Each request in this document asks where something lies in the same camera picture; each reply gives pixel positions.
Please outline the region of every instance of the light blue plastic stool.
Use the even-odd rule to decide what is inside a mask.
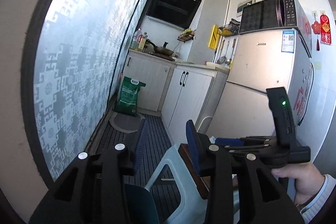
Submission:
[[[167,218],[164,224],[203,224],[208,201],[202,199],[188,168],[177,151],[180,144],[169,148],[149,179],[145,189],[154,184],[171,184],[169,179],[161,179],[169,166],[181,195],[178,208]]]

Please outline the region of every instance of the cabinet handle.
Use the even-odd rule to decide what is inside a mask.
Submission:
[[[182,85],[182,77],[183,77],[184,74],[185,74],[185,71],[182,72],[181,79],[180,79],[180,85]]]
[[[187,73],[185,74],[185,77],[184,77],[182,86],[185,86],[185,80],[187,79],[188,74],[189,74],[189,72],[187,72]]]

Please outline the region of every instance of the green plastic bag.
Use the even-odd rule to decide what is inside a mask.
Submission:
[[[126,115],[136,116],[138,92],[142,86],[146,86],[146,84],[129,77],[124,77],[121,85],[120,97],[114,107],[114,111]]]

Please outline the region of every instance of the dark striped floor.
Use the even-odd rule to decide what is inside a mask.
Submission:
[[[144,115],[148,121],[149,129],[142,165],[135,177],[124,177],[125,183],[141,187],[145,187],[164,153],[171,147],[161,118],[146,114]],[[117,143],[122,142],[123,138],[124,133],[114,129],[110,123],[108,123],[96,153],[101,153],[109,146],[114,146]],[[164,178],[173,178],[170,170],[168,170]],[[151,189],[151,194],[155,201],[160,223],[163,223],[163,221],[166,220],[180,204],[181,196],[179,190],[176,184],[154,185]]]

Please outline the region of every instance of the red paper decoration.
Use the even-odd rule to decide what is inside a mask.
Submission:
[[[331,45],[330,21],[326,15],[321,15],[321,43]]]
[[[311,25],[311,28],[313,29],[314,34],[320,34],[321,27],[322,27],[322,24],[320,24],[317,21],[315,21],[314,24]]]

